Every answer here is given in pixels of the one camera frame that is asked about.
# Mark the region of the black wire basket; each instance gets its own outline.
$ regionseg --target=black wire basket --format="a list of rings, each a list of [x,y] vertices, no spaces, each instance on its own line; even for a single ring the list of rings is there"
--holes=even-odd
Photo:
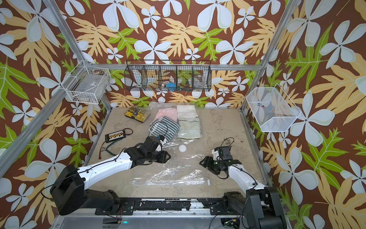
[[[192,61],[187,64],[169,60],[169,64],[128,63],[124,71],[126,89],[129,91],[209,91],[211,89],[210,61]]]

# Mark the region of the floral wallpaper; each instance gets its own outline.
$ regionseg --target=floral wallpaper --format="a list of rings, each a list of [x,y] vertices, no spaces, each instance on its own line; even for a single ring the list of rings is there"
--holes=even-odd
[[[0,0],[0,23],[1,155],[60,89],[76,60],[41,0]],[[102,105],[59,104],[0,178],[0,228],[50,228],[57,209],[40,190],[66,165],[84,163],[104,116]]]
[[[110,64],[127,60],[260,64],[287,4],[278,0],[56,2],[85,59]],[[146,107],[159,101],[240,107],[255,76],[253,71],[214,71],[208,92],[129,92],[124,88],[123,70],[111,71],[107,95],[112,106]]]
[[[287,0],[60,0],[85,58],[256,64]]]
[[[302,115],[263,133],[246,110],[293,228],[366,227],[365,20],[364,0],[303,0],[260,82],[280,84]]]

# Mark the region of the white towel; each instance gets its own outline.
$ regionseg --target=white towel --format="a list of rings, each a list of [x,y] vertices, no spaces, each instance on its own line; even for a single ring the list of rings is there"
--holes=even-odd
[[[178,112],[178,119],[198,117],[196,107],[194,105],[178,105],[177,112]]]
[[[199,139],[201,135],[201,124],[199,118],[180,118],[178,139]]]

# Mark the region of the folded towel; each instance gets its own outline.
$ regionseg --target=folded towel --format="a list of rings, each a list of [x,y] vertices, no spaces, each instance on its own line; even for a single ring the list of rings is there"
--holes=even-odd
[[[199,139],[201,135],[201,123],[199,118],[180,118],[178,139]]]
[[[178,105],[177,111],[178,111],[178,119],[198,117],[196,107],[194,105]]]
[[[159,135],[163,135],[167,139],[167,142],[170,142],[173,139],[173,136],[178,132],[179,125],[178,123],[163,116],[153,121],[150,124],[149,130],[150,130],[150,136],[157,137]]]
[[[159,109],[154,120],[157,120],[163,116],[169,118],[170,120],[172,120],[174,122],[177,122],[177,119],[178,119],[177,109],[175,109],[175,108]]]

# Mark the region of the wire basket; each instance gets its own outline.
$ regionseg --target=wire basket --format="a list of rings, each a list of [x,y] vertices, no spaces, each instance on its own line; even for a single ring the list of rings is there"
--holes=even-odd
[[[209,91],[210,64],[127,64],[125,85],[129,91]]]
[[[285,132],[296,121],[301,110],[291,108],[286,99],[292,101],[280,87],[254,88],[246,100],[262,132]]]
[[[85,65],[82,61],[71,73],[73,80],[64,87],[72,102],[99,104],[111,74],[108,69]]]

